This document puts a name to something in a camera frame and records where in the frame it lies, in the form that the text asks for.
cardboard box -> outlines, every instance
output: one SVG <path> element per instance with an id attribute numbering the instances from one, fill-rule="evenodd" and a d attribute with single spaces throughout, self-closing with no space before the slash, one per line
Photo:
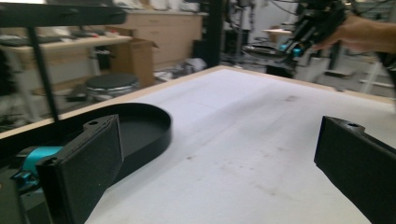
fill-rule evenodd
<path id="1" fill-rule="evenodd" d="M 107 26 L 107 30 L 118 32 L 120 35 L 134 36 L 134 30 Z M 137 76 L 141 88 L 152 86 L 155 81 L 152 48 L 156 48 L 152 41 L 133 38 L 129 43 L 109 46 L 111 53 L 110 72 L 129 73 Z"/>

cabinet drawer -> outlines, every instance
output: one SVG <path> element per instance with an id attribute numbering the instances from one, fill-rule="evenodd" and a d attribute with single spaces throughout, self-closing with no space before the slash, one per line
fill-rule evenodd
<path id="1" fill-rule="evenodd" d="M 139 26 L 167 26 L 169 17 L 162 15 L 139 15 L 136 17 Z"/>
<path id="2" fill-rule="evenodd" d="M 170 16 L 170 22 L 175 26 L 200 26 L 201 16 Z"/>
<path id="3" fill-rule="evenodd" d="M 169 44 L 172 39 L 168 27 L 143 27 L 137 30 L 136 37 L 151 40 L 156 44 Z"/>
<path id="4" fill-rule="evenodd" d="M 166 63 L 180 58 L 180 55 L 177 54 L 177 50 L 172 47 L 172 45 L 159 45 L 157 49 L 153 49 L 152 59 L 154 63 Z"/>

black metal frame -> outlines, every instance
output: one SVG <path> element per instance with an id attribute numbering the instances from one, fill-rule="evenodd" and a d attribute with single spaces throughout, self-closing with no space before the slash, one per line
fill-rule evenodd
<path id="1" fill-rule="evenodd" d="M 59 113 L 35 27 L 121 24 L 125 19 L 126 12 L 119 7 L 0 3 L 0 28 L 24 27 L 27 30 L 54 122 L 59 121 Z"/>

screw hole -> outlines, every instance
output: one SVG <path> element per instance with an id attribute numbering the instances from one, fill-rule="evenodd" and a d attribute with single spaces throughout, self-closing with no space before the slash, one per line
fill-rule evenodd
<path id="1" fill-rule="evenodd" d="M 357 124 L 355 124 L 355 123 L 348 123 L 348 125 L 351 126 L 351 127 L 354 127 L 354 128 L 359 127 L 359 125 L 357 125 Z"/>

black curved tray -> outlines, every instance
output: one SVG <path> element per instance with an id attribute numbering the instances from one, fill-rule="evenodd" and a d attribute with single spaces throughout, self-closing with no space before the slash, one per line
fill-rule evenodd
<path id="1" fill-rule="evenodd" d="M 161 155 L 169 146 L 172 120 L 165 111 L 137 103 L 110 105 L 1 139 L 0 168 L 8 166 L 27 147 L 63 146 L 82 133 L 84 123 L 114 114 L 120 119 L 124 162 L 113 184 Z"/>

